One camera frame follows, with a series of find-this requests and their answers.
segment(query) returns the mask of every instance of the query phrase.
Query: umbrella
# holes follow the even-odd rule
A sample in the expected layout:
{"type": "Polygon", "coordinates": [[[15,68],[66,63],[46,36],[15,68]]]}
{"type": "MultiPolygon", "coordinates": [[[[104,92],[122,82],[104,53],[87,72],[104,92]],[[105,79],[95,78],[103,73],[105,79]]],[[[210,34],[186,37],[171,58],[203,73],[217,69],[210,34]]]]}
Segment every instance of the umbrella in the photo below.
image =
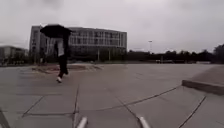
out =
{"type": "Polygon", "coordinates": [[[59,24],[53,24],[53,25],[45,26],[44,28],[40,30],[40,32],[50,38],[57,38],[57,37],[61,37],[62,35],[68,37],[71,33],[71,30],[59,24]]]}

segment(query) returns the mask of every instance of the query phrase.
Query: overcast sky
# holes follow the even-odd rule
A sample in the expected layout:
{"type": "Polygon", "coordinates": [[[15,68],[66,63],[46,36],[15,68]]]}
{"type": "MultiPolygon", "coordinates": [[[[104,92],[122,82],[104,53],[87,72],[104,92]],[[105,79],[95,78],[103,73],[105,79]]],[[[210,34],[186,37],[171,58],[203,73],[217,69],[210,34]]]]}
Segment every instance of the overcast sky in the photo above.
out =
{"type": "Polygon", "coordinates": [[[28,48],[32,25],[126,31],[128,49],[212,51],[224,43],[224,0],[0,0],[0,44],[28,48]]]}

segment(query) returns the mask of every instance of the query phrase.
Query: concrete pavement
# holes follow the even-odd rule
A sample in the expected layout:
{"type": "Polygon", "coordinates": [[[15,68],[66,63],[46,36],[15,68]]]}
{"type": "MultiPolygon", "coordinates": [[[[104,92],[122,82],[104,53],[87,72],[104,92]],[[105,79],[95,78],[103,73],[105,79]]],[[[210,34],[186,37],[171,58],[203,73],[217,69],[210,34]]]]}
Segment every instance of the concrete pavement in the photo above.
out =
{"type": "Polygon", "coordinates": [[[137,116],[153,128],[224,127],[223,97],[180,86],[213,65],[100,66],[61,84],[30,67],[2,68],[0,107],[15,128],[72,128],[82,116],[88,128],[139,128],[137,116]]]}

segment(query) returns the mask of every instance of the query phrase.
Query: shoe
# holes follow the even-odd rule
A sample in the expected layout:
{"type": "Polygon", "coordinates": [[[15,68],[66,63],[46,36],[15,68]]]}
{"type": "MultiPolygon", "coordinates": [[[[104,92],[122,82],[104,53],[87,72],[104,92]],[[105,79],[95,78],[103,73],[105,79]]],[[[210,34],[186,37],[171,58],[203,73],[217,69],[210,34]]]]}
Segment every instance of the shoe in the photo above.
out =
{"type": "Polygon", "coordinates": [[[61,83],[61,81],[62,81],[61,77],[58,77],[57,81],[58,81],[58,83],[61,83]]]}

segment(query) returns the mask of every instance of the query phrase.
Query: curb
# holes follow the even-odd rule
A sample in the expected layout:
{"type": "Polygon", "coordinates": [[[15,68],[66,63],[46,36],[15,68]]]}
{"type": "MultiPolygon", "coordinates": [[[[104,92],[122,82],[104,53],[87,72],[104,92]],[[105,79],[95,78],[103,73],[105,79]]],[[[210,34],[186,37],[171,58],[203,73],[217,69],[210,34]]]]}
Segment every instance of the curb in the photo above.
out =
{"type": "Polygon", "coordinates": [[[224,86],[220,86],[212,83],[203,83],[193,80],[182,80],[182,86],[188,88],[194,88],[196,90],[212,93],[216,95],[224,95],[224,86]]]}

